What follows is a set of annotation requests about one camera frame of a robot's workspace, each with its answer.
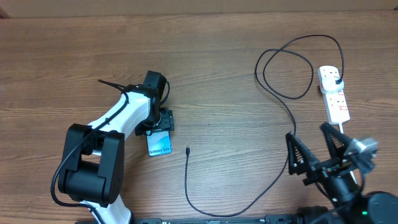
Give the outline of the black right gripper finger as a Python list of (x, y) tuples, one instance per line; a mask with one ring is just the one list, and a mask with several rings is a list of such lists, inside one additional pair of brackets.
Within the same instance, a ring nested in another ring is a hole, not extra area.
[(353, 140), (327, 122), (324, 122), (320, 129), (331, 158), (344, 158), (344, 154)]
[(287, 133), (285, 138), (288, 150), (289, 174), (301, 175), (310, 172), (312, 167), (319, 163), (317, 157), (296, 135)]

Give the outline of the blue screen Galaxy smartphone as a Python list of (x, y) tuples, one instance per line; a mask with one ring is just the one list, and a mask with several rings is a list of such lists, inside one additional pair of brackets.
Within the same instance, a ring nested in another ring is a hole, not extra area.
[(172, 153), (172, 142), (168, 131), (152, 133), (150, 136), (147, 136), (146, 139), (148, 155), (150, 157), (163, 156)]

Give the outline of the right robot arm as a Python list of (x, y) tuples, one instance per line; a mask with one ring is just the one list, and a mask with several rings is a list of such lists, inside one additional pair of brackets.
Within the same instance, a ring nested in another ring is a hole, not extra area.
[(397, 196), (384, 191), (363, 192), (365, 176), (374, 169), (377, 141), (352, 139), (328, 123), (320, 130), (330, 154), (326, 161), (320, 161), (296, 135), (286, 134), (289, 174), (304, 174), (304, 185), (315, 184), (333, 209), (302, 207), (290, 222), (397, 223)]

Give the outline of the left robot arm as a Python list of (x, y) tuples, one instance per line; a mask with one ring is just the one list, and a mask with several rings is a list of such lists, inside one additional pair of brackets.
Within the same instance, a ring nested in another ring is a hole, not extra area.
[(170, 83), (148, 71), (141, 84), (109, 85), (120, 91), (119, 101), (87, 125), (69, 127), (50, 194), (60, 206), (87, 208), (94, 223), (134, 223), (121, 198), (125, 141), (132, 134), (145, 136), (151, 157), (172, 152), (174, 116), (163, 106)]

